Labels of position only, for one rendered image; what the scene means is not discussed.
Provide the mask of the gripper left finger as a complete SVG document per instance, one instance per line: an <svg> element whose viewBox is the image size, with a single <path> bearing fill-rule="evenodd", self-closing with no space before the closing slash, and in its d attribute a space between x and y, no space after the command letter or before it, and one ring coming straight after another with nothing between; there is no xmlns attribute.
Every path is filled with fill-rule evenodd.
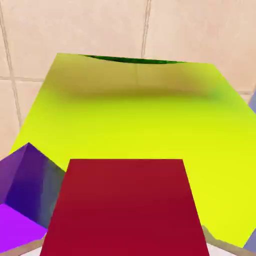
<svg viewBox="0 0 256 256"><path fill-rule="evenodd" d="M4 252L1 252L0 256L21 256L25 253L28 253L28 252L31 252L31 251L36 250L38 248L41 248L43 246L46 235L47 234L45 233L44 236L41 239L34 240L34 241L31 241L27 244L23 244L21 246L12 248L12 249L4 251Z"/></svg>

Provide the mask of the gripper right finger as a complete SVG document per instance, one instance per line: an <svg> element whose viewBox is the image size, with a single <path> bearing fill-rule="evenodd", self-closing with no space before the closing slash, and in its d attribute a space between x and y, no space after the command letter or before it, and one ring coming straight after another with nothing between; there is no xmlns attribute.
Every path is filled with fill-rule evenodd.
<svg viewBox="0 0 256 256"><path fill-rule="evenodd" d="M210 231L204 225L202 225L201 227L202 227L202 230L204 233L205 241L208 244L215 246L219 249L222 249L224 251L227 251L229 253L232 253L236 256L247 256L246 249L243 249L243 248L237 247L233 244L227 243L225 241L216 239L213 237L213 235L210 233Z"/></svg>

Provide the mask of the small red cube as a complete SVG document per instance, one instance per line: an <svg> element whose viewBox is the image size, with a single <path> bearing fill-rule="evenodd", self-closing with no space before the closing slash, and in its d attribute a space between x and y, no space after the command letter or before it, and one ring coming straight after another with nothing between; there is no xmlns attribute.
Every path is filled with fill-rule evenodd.
<svg viewBox="0 0 256 256"><path fill-rule="evenodd" d="M71 159L40 256L210 256L181 159Z"/></svg>

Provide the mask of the large purple box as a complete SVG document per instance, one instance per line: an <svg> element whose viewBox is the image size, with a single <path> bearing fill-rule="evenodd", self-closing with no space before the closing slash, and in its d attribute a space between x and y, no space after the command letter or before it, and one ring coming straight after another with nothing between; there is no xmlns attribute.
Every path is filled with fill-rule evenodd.
<svg viewBox="0 0 256 256"><path fill-rule="evenodd" d="M0 161L0 253L43 238L64 176L31 143Z"/></svg>

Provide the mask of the large yellow box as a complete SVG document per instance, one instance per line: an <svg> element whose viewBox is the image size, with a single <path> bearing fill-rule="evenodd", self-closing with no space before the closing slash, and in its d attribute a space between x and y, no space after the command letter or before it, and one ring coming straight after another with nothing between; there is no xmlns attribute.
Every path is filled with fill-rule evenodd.
<svg viewBox="0 0 256 256"><path fill-rule="evenodd" d="M182 159L201 223L242 247L256 229L256 113L209 63L56 55L12 145L73 158Z"/></svg>

